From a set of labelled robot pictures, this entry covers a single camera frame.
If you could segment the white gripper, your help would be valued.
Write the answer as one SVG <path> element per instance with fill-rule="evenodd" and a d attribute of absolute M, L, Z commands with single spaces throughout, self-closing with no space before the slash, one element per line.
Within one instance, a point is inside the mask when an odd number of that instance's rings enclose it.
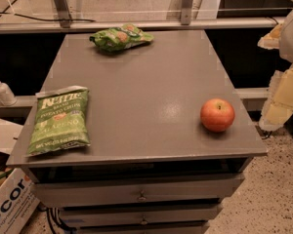
<path fill-rule="evenodd" d="M 293 10 L 283 25 L 276 25 L 261 37 L 258 46 L 263 49 L 279 49 L 280 56 L 293 63 Z M 264 131 L 276 131 L 293 114 L 293 64 L 284 72 L 276 71 L 269 86 L 269 96 L 265 101 L 259 126 Z"/>

